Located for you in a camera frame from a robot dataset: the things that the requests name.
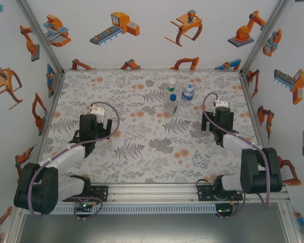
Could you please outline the bottle with wide blue label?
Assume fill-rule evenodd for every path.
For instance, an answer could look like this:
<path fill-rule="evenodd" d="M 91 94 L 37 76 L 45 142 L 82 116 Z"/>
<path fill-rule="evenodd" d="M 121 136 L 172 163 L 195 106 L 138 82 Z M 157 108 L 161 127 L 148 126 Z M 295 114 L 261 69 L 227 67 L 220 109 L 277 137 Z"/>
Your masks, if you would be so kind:
<path fill-rule="evenodd" d="M 192 91 L 188 91 L 187 89 L 185 89 L 182 91 L 181 97 L 183 101 L 191 101 L 193 96 L 195 95 L 195 91 L 194 91 L 194 87 Z"/>

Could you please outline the clear bottle small blue label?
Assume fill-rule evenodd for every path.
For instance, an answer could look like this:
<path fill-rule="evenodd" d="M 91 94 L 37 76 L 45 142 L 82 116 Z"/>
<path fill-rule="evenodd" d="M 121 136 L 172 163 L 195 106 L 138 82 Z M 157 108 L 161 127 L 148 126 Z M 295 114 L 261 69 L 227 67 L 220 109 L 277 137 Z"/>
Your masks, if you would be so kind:
<path fill-rule="evenodd" d="M 177 100 L 177 96 L 176 96 L 175 101 L 170 100 L 168 103 L 165 104 L 165 117 L 166 118 L 170 118 L 176 113 L 178 104 L 179 104 L 179 101 Z"/>

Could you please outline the clear bottle green label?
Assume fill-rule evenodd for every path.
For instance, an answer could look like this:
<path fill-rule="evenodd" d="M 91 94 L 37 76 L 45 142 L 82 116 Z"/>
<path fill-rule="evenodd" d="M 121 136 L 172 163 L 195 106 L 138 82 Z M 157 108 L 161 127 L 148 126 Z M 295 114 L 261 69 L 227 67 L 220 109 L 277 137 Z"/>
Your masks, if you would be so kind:
<path fill-rule="evenodd" d="M 175 87 L 170 88 L 168 85 L 166 86 L 165 92 L 164 92 L 164 103 L 168 103 L 170 101 L 170 95 L 175 94 Z"/>

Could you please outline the grey floral table cloth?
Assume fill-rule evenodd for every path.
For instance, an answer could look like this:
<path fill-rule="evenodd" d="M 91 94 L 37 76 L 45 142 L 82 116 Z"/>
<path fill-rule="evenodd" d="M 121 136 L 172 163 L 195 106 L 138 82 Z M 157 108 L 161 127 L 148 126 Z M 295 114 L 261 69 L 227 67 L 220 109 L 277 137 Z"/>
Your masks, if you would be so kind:
<path fill-rule="evenodd" d="M 167 81 L 176 79 L 176 113 L 165 117 Z M 195 95 L 181 94 L 192 84 Z M 214 96 L 234 112 L 234 129 L 256 142 L 237 72 L 68 72 L 64 79 L 43 159 L 63 150 L 79 128 L 80 115 L 100 102 L 113 120 L 114 135 L 97 142 L 93 152 L 70 167 L 63 178 L 80 175 L 97 183 L 192 183 L 235 174 L 240 159 L 201 131 L 202 111 L 214 109 Z"/>

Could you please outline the circuit board with green light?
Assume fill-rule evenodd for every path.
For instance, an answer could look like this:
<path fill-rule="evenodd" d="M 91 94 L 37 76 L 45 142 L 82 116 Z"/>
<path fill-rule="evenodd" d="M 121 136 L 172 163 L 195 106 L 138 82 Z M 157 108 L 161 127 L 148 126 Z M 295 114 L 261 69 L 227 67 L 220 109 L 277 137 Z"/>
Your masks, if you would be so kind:
<path fill-rule="evenodd" d="M 82 213 L 90 213 L 92 212 L 92 208 L 94 205 L 87 204 L 87 203 L 80 203 L 74 205 L 74 210 L 76 213 L 82 212 Z"/>
<path fill-rule="evenodd" d="M 233 213 L 232 208 L 217 208 L 216 215 L 219 217 L 230 217 Z"/>

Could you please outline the aluminium frame rail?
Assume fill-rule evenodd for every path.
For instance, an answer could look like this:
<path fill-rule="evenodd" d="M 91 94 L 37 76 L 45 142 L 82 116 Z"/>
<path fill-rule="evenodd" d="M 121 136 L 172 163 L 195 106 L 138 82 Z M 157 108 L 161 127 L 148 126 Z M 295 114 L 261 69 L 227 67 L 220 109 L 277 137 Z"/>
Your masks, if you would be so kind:
<path fill-rule="evenodd" d="M 52 107 L 51 110 L 49 112 L 48 118 L 46 120 L 45 126 L 44 126 L 44 131 L 43 131 L 43 136 L 42 136 L 42 141 L 38 150 L 38 154 L 35 160 L 35 163 L 38 164 L 41 162 L 43 153 L 44 153 L 44 149 L 45 149 L 45 144 L 46 144 L 46 140 L 48 138 L 48 134 L 50 131 L 50 127 L 51 127 L 51 122 L 53 120 L 54 117 L 54 113 L 56 110 L 56 106 L 59 100 L 59 96 L 60 96 L 60 92 L 61 92 L 61 88 L 64 82 L 64 77 L 65 77 L 65 72 L 63 72 L 57 79 L 57 85 L 56 85 L 56 90 L 54 93 L 54 99 L 53 99 L 53 103 L 52 103 Z"/>
<path fill-rule="evenodd" d="M 214 68 L 197 68 L 197 69 L 170 69 L 170 68 L 141 68 L 141 69 L 119 69 L 119 68 L 97 68 L 97 69 L 65 69 L 64 73 L 67 72 L 95 72 L 95 71 L 126 71 L 126 72 L 143 72 L 143 71 L 156 71 L 156 72 L 241 72 L 240 69 L 214 69 Z"/>
<path fill-rule="evenodd" d="M 253 103 L 253 99 L 249 90 L 249 86 L 248 86 L 248 82 L 246 77 L 240 73 L 240 81 L 241 81 L 241 85 L 242 85 L 242 89 L 243 89 L 243 93 L 244 93 L 244 97 L 246 100 L 246 104 L 248 107 L 248 111 L 251 117 L 251 121 L 252 121 L 252 125 L 253 125 L 253 129 L 255 132 L 255 137 L 257 140 L 257 143 L 263 147 L 265 147 L 265 141 L 261 132 L 261 127 L 260 127 L 260 122 L 258 120 L 258 116 L 257 116 L 257 110 L 255 108 L 255 105 Z"/>

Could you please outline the wide aluminium base rail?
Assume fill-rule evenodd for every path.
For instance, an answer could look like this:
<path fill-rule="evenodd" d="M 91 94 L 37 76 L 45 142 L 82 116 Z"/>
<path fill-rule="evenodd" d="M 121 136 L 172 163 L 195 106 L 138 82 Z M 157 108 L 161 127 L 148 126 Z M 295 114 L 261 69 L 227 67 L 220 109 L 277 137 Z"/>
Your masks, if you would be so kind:
<path fill-rule="evenodd" d="M 94 183 L 107 186 L 108 204 L 193 204 L 199 201 L 195 183 Z"/>

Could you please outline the aluminium frame post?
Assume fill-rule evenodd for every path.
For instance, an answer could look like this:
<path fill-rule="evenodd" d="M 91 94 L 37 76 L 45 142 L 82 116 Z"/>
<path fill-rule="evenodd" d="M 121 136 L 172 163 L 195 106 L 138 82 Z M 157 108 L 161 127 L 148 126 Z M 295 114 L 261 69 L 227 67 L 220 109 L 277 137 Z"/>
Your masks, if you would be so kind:
<path fill-rule="evenodd" d="M 24 212 L 16 212 L 13 217 L 11 227 L 5 239 L 5 243 L 17 243 L 19 234 L 22 231 Z"/>
<path fill-rule="evenodd" d="M 286 242 L 303 243 L 301 230 L 296 220 L 292 204 L 290 202 L 279 202 L 278 209 L 286 235 Z"/>
<path fill-rule="evenodd" d="M 40 24 L 33 13 L 31 7 L 29 6 L 27 0 L 15 0 L 17 3 L 19 9 L 21 10 L 23 16 L 26 18 L 28 24 L 30 25 L 30 28 L 32 29 L 33 33 L 37 36 L 37 39 L 40 42 L 40 45 L 46 52 L 49 60 L 51 61 L 53 67 L 57 71 L 57 73 L 60 76 L 63 76 L 64 74 L 64 69 L 61 66 L 57 56 L 53 52 L 53 49 L 51 48 L 51 45 L 49 44 L 48 40 L 46 39 L 46 36 L 40 27 Z"/>
<path fill-rule="evenodd" d="M 252 64 L 254 63 L 254 61 L 257 58 L 260 51 L 262 50 L 262 47 L 265 45 L 267 39 L 269 38 L 269 35 L 273 31 L 273 28 L 277 24 L 278 20 L 284 13 L 284 11 L 289 3 L 290 3 L 290 0 L 278 0 L 268 21 L 266 22 L 263 30 L 261 31 L 261 34 L 260 34 L 258 40 L 256 41 L 254 48 L 252 49 L 250 55 L 248 56 L 248 58 L 245 61 L 245 64 L 241 70 L 242 71 L 241 74 L 243 76 L 246 76 L 246 74 L 250 70 Z"/>

